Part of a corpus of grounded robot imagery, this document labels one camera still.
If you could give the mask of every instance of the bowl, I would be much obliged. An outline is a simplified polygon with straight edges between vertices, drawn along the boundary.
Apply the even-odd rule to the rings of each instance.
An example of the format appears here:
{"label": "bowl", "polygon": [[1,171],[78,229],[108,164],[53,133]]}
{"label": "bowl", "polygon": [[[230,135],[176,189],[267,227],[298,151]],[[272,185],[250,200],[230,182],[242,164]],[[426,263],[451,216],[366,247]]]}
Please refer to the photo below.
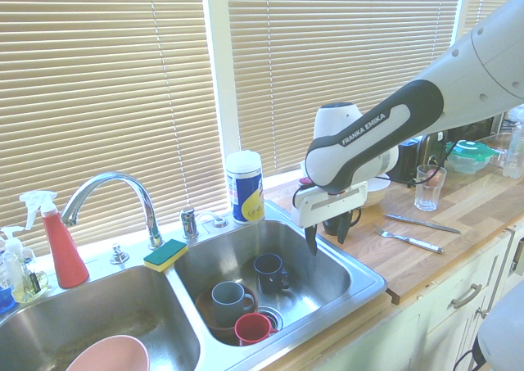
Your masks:
{"label": "bowl", "polygon": [[[244,287],[244,291],[252,295],[255,299],[255,308],[253,309],[253,312],[256,312],[258,301],[256,300],[255,293],[246,285],[242,286]],[[232,326],[231,328],[223,328],[216,321],[215,308],[213,307],[213,297],[211,297],[211,291],[213,291],[214,287],[215,285],[208,287],[205,291],[198,295],[195,301],[196,308],[204,319],[207,328],[217,340],[229,345],[238,345],[238,339],[235,335],[235,327]]]}
{"label": "bowl", "polygon": [[449,154],[448,162],[457,172],[474,174],[487,167],[494,154],[484,143],[460,140]]}
{"label": "bowl", "polygon": [[[390,178],[387,174],[381,174],[380,177]],[[368,197],[362,207],[370,207],[380,203],[387,193],[387,187],[391,184],[390,180],[369,179],[368,180]]]}
{"label": "bowl", "polygon": [[147,349],[137,338],[112,336],[92,344],[66,371],[149,371]]}

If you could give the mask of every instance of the green container lid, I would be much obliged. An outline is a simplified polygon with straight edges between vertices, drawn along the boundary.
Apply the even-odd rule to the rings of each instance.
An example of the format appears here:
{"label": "green container lid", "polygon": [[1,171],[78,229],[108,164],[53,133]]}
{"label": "green container lid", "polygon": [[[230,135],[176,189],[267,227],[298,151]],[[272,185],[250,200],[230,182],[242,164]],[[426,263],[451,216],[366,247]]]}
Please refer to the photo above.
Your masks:
{"label": "green container lid", "polygon": [[462,158],[472,158],[475,161],[485,161],[495,154],[495,151],[487,147],[484,143],[459,140],[451,155],[461,156]]}

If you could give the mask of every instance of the stainless steel sink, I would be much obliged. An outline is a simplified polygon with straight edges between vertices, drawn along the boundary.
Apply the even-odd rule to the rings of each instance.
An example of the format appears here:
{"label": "stainless steel sink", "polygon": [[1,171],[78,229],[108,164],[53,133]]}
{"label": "stainless steel sink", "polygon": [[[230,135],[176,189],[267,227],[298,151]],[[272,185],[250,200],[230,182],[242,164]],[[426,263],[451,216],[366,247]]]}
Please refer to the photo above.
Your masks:
{"label": "stainless steel sink", "polygon": [[[312,256],[303,230],[271,203],[258,224],[228,221],[225,228],[199,225],[188,252],[163,274],[142,266],[147,241],[124,247],[131,257],[121,266],[109,263],[107,250],[88,263],[96,267],[90,282],[0,315],[0,369],[65,371],[85,348],[115,334],[145,344],[151,371],[261,369],[386,290],[382,277],[320,236]],[[163,234],[183,240],[181,232]],[[265,252],[282,257],[288,290],[257,291],[253,261]],[[243,347],[215,339],[194,301],[224,280],[250,287],[278,333]]]}
{"label": "stainless steel sink", "polygon": [[0,369],[65,371],[105,337],[140,339],[151,370],[193,370],[200,344],[168,280],[137,266],[22,308],[0,324]]}
{"label": "stainless steel sink", "polygon": [[[184,288],[186,296],[179,289],[178,298],[191,303],[185,309],[194,312],[191,321],[206,349],[198,366],[202,370],[261,369],[386,290],[382,277],[320,236],[318,253],[312,256],[304,231],[271,203],[266,203],[266,219],[257,224],[233,223],[216,229],[209,223],[199,232],[201,236],[188,243],[188,253],[168,274],[176,275]],[[253,262],[266,252],[281,256],[291,279],[291,287],[278,294],[257,290]],[[231,346],[215,339],[194,301],[224,280],[254,291],[259,310],[279,332],[252,346]]]}
{"label": "stainless steel sink", "polygon": [[[266,252],[282,258],[291,280],[289,289],[265,295],[257,287],[253,263]],[[326,252],[311,255],[304,238],[276,220],[197,243],[174,267],[193,300],[222,281],[248,286],[255,292],[259,308],[275,318],[280,329],[347,293],[351,280],[348,269]]]}

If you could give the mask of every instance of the yellow sponge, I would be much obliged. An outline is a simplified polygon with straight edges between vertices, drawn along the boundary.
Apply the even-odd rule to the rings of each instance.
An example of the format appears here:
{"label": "yellow sponge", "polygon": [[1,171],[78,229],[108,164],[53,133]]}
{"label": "yellow sponge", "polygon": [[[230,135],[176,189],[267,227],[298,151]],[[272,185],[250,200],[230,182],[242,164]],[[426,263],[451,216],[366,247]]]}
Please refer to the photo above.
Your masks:
{"label": "yellow sponge", "polygon": [[146,256],[144,258],[144,265],[161,273],[186,252],[187,245],[185,243],[171,239]]}

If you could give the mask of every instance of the pink bowl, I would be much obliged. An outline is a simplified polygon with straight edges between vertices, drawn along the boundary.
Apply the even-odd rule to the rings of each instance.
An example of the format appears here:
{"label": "pink bowl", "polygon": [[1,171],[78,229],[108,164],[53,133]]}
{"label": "pink bowl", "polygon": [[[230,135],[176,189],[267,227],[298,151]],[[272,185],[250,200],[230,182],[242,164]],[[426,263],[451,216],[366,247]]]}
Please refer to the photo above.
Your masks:
{"label": "pink bowl", "polygon": [[135,337],[112,336],[95,342],[66,371],[149,371],[146,347]]}

